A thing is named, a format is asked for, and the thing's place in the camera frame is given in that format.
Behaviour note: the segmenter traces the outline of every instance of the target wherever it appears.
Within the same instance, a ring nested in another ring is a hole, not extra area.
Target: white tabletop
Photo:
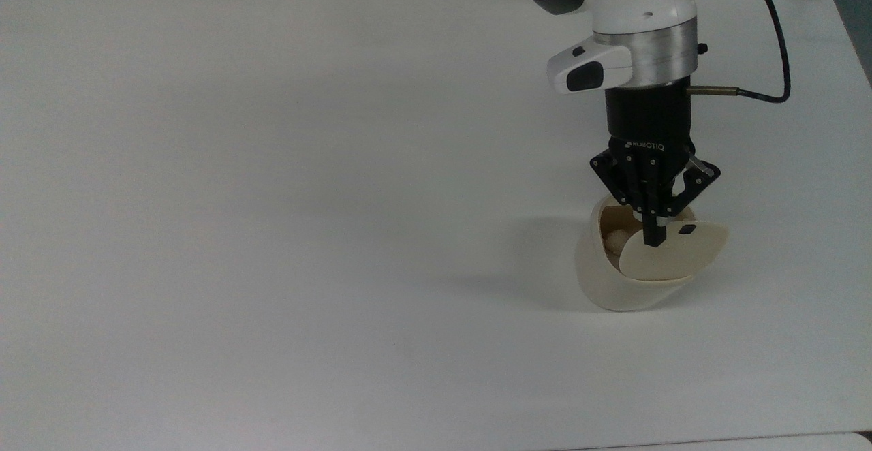
[[[604,96],[530,0],[0,0],[8,449],[546,450],[872,427],[872,91],[776,0],[794,97],[697,97],[719,259],[580,292]],[[698,84],[776,92],[761,0]]]

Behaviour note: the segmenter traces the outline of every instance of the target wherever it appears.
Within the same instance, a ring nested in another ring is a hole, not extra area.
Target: white fluffy object
[[[621,256],[623,246],[629,240],[629,233],[626,230],[615,230],[605,236],[605,249],[608,253],[614,256]]]

